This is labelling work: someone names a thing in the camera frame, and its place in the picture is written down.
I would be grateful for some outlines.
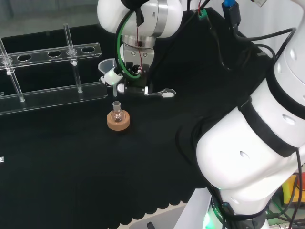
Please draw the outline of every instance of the green light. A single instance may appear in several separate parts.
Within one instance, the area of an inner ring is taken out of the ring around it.
[[[202,226],[202,229],[205,229],[207,226],[208,226],[208,224],[210,223],[210,216],[209,216],[209,214],[207,213],[206,215],[205,215],[205,217],[204,217],[204,220],[203,220],[203,226]]]
[[[203,226],[202,229],[215,229],[215,225],[213,223],[213,219],[207,213],[203,219]]]

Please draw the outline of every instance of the small glass bottle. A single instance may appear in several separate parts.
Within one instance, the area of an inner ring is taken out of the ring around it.
[[[124,111],[121,110],[121,103],[119,101],[113,102],[113,111],[111,112],[111,118],[116,123],[120,123],[125,119]]]

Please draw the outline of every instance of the red wire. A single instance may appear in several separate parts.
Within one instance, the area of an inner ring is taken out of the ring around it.
[[[138,42],[138,48],[139,48],[139,55],[140,55],[140,59],[141,59],[141,66],[140,71],[142,72],[142,56],[141,56],[141,50],[140,50],[140,46],[139,46],[139,28],[137,27],[137,42]]]
[[[199,4],[198,4],[198,14],[199,14],[199,16],[201,16],[200,5],[201,5],[201,0],[200,0],[200,2],[199,2]]]

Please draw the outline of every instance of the green cable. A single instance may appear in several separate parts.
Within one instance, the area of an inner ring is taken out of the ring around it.
[[[280,206],[278,206],[278,204],[277,204],[275,201],[272,201],[272,202],[274,203],[275,206],[277,206],[277,208],[278,208],[280,211],[283,211],[283,209],[282,209]]]
[[[126,69],[123,61],[122,61],[122,58],[121,58],[121,52],[120,52],[120,41],[121,41],[121,36],[122,36],[122,32],[123,32],[123,29],[125,27],[125,24],[126,22],[128,21],[128,19],[131,17],[131,15],[127,18],[127,20],[124,22],[122,28],[120,29],[120,32],[119,32],[119,38],[118,38],[118,42],[117,42],[117,52],[118,52],[118,58],[119,58],[119,64],[121,66],[121,68],[123,69],[123,71],[126,73],[127,76],[133,78],[133,79],[138,79],[140,78],[141,75],[132,75],[129,73],[129,71]]]

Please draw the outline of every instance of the clear acrylic rack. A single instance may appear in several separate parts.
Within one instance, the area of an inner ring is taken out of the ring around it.
[[[73,45],[68,24],[64,24],[66,47],[58,47],[27,52],[7,54],[0,38],[0,70],[6,70],[11,78],[16,94],[3,95],[0,93],[0,115],[40,109],[44,107],[72,104],[88,100],[102,99],[107,96],[100,82],[82,84],[78,70],[78,60],[99,57],[99,43]],[[37,64],[70,61],[73,68],[75,85],[50,88],[23,93],[18,83],[15,68],[28,67]]]

